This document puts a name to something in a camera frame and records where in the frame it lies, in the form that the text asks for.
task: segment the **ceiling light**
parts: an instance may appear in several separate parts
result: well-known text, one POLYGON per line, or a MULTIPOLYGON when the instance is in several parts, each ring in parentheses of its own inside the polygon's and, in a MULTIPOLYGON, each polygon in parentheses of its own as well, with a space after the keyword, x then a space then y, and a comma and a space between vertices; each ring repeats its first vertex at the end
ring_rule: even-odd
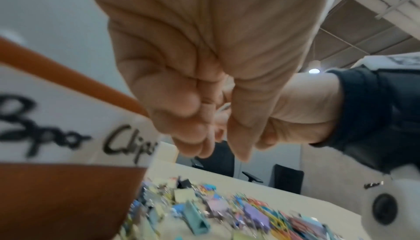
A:
POLYGON ((308 72, 310 74, 317 74, 317 73, 320 73, 321 71, 319 69, 310 69, 308 72))

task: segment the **pile of clips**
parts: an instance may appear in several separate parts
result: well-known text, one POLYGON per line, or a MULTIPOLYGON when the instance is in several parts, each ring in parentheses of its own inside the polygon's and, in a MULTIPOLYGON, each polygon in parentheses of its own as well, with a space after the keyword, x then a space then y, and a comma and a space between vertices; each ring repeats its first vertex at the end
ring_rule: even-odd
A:
POLYGON ((114 240, 158 240, 159 224, 168 216, 184 220, 196 236, 210 233, 210 224, 216 223, 232 240, 267 240, 269 235, 279 240, 343 240, 315 218, 286 215, 243 194, 221 196, 211 184, 192 184, 180 177, 157 183, 142 183, 114 240))

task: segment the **dark sleeve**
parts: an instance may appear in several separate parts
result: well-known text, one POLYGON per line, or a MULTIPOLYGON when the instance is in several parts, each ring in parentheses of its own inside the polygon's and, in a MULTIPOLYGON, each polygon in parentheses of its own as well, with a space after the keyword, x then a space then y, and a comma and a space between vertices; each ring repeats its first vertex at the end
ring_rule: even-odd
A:
POLYGON ((365 67, 328 71, 340 80, 344 103, 329 146, 358 162, 389 173, 420 162, 420 72, 371 71, 365 67))

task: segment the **white table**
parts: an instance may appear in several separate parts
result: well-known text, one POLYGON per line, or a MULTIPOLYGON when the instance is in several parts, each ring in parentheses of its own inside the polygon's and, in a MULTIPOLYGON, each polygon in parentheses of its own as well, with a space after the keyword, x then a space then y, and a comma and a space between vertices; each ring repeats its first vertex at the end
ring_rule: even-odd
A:
MULTIPOLYGON (((320 222, 328 224, 332 231, 337 232, 346 240, 359 240, 359 237, 370 240, 362 228, 360 215, 329 202, 159 160, 153 162, 146 176, 150 179, 182 176, 196 183, 213 184, 217 186, 217 191, 221 194, 241 192, 285 213, 296 211, 305 216, 315 217, 320 222)), ((199 237, 201 240, 231 239, 230 232, 222 225, 212 221, 211 226, 209 234, 199 237)), ((162 240, 174 240, 177 236, 182 236, 183 240, 198 239, 183 221, 175 218, 165 219, 160 226, 160 233, 162 240)))

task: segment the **black chair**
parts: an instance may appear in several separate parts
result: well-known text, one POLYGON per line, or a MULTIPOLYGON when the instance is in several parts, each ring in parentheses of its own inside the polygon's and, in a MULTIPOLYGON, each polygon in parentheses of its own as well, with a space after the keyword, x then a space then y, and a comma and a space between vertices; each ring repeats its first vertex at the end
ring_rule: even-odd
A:
MULTIPOLYGON (((210 157, 206 159, 195 157, 194 159, 191 159, 191 163, 193 168, 222 174, 228 177, 233 177, 235 173, 235 156, 226 141, 216 143, 210 157)), ((248 172, 242 173, 248 177, 248 182, 263 182, 261 179, 248 172)))
POLYGON ((276 164, 273 167, 269 186, 284 191, 300 194, 302 189, 303 171, 291 169, 276 164))

